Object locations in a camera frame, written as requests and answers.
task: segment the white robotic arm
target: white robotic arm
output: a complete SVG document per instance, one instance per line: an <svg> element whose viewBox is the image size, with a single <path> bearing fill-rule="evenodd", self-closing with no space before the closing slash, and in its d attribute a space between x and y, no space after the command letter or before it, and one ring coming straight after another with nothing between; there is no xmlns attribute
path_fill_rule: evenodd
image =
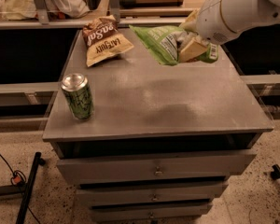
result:
<svg viewBox="0 0 280 224"><path fill-rule="evenodd" d="M221 45L251 28L279 22L280 0L206 0L196 30L202 38Z"/></svg>

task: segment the silver can top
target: silver can top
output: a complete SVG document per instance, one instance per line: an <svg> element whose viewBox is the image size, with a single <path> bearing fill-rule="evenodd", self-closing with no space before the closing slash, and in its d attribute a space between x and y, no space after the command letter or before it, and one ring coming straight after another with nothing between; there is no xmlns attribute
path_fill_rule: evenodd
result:
<svg viewBox="0 0 280 224"><path fill-rule="evenodd" d="M77 91L83 88L87 83L84 75L72 73L63 78L62 88L66 91Z"/></svg>

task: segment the concrete floor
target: concrete floor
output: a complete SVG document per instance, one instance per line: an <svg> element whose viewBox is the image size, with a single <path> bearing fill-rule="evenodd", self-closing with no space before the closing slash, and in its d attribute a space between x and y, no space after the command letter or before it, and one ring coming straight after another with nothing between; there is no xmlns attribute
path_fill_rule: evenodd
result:
<svg viewBox="0 0 280 224"><path fill-rule="evenodd" d="M13 169L29 174L34 155L42 153L46 165L39 167L30 208L41 224L86 224L91 222L87 208L75 198L75 187L67 185L56 168L58 160L49 143L42 141L37 122L2 125L0 152ZM280 120L253 146L257 157L239 176L232 176L223 195L213 201L211 211L202 217L164 218L160 224L280 224L280 180L272 181L270 171L280 165ZM10 184L10 171L0 159L0 186ZM0 198L0 224L16 223L21 196ZM27 212L25 223L37 223ZM121 221L118 224L150 223Z"/></svg>

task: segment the drawer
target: drawer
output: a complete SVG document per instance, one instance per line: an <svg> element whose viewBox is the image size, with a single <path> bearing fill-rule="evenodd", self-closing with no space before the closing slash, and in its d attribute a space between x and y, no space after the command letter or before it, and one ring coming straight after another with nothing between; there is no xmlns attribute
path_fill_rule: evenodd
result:
<svg viewBox="0 0 280 224"><path fill-rule="evenodd" d="M115 220L154 219L161 217L188 217L207 214L211 203L176 203L165 205L139 205L106 209L92 209L91 219L96 222Z"/></svg>
<svg viewBox="0 0 280 224"><path fill-rule="evenodd" d="M241 174L256 154L251 150L149 154L59 160L69 184L126 182Z"/></svg>
<svg viewBox="0 0 280 224"><path fill-rule="evenodd" d="M227 182L216 181L78 189L77 197L88 207L127 203L213 200L219 197L227 186Z"/></svg>

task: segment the green can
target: green can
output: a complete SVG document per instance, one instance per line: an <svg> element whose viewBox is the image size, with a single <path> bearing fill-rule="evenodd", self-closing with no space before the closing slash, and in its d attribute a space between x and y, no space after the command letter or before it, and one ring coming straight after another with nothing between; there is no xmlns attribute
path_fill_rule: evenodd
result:
<svg viewBox="0 0 280 224"><path fill-rule="evenodd" d="M61 87L73 116L76 119L89 119L94 106L87 78L79 73L69 74L64 77Z"/></svg>

